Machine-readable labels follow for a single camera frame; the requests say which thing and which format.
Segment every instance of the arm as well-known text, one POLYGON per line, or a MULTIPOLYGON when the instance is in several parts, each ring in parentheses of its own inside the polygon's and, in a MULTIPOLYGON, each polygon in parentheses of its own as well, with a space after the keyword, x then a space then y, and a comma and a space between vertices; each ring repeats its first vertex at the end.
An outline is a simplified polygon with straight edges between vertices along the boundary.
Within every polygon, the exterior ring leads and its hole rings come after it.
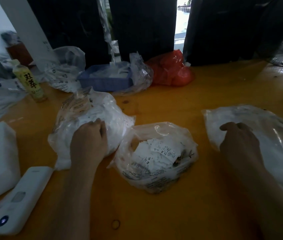
POLYGON ((56 216, 45 239, 90 238, 90 194, 95 172, 107 152, 105 123, 82 125, 70 145, 71 169, 56 216))
POLYGON ((220 152, 255 203, 264 238, 283 239, 283 191, 263 165, 258 139, 243 123, 229 122, 220 129, 227 131, 220 152))

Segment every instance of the wooden table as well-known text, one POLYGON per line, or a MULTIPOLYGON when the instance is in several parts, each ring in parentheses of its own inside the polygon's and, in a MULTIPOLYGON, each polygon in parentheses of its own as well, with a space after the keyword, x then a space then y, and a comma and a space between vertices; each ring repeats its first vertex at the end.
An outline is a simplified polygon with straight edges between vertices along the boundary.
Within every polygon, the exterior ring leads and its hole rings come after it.
MULTIPOLYGON (((136 125, 169 121, 190 130, 198 143, 198 161, 168 191, 151 195, 130 186, 114 169, 111 157, 98 167, 91 199, 91 239, 256 239, 257 224, 247 197, 220 154, 212 150, 202 109, 252 104, 283 118, 283 67, 264 61, 241 61, 195 67, 196 80, 185 87, 153 86, 117 104, 136 125), (112 222, 120 221, 117 230, 112 222)), ((3 120, 17 134, 20 170, 53 167, 56 154, 47 137, 62 102, 70 94, 43 88, 49 100, 26 97, 3 120)), ((53 173, 17 236, 37 239, 51 219, 67 171, 53 173)))

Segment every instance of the yellow bottle label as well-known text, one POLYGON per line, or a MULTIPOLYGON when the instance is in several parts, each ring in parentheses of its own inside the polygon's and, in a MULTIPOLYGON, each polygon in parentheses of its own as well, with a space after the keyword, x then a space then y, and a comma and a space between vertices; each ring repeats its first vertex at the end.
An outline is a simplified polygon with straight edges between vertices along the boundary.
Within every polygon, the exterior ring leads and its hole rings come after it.
POLYGON ((14 71, 14 74, 34 99, 40 99, 44 96, 43 89, 29 69, 19 69, 14 71))

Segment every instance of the person's left hand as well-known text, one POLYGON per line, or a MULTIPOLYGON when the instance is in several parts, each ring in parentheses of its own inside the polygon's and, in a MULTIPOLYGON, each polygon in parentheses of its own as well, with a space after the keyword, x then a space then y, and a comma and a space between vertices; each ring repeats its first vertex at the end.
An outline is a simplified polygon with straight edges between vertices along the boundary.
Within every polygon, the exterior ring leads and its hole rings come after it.
POLYGON ((107 153, 105 122, 97 119, 81 125, 70 144, 71 166, 76 168, 98 167, 107 153))

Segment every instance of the blue tray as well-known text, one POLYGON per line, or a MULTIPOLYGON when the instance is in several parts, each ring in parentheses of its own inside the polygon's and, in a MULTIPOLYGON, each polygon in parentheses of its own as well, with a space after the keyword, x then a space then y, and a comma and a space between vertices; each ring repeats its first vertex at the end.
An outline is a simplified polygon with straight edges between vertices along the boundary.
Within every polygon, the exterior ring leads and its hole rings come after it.
POLYGON ((82 88, 86 88, 92 86, 95 91, 100 92, 114 92, 119 90, 124 90, 130 88, 133 85, 131 79, 131 70, 129 68, 129 72, 126 78, 114 78, 114 77, 89 77, 91 73, 96 72, 100 69, 104 69, 105 67, 110 66, 109 64, 104 65, 92 65, 83 73, 81 73, 77 80, 79 80, 82 88))

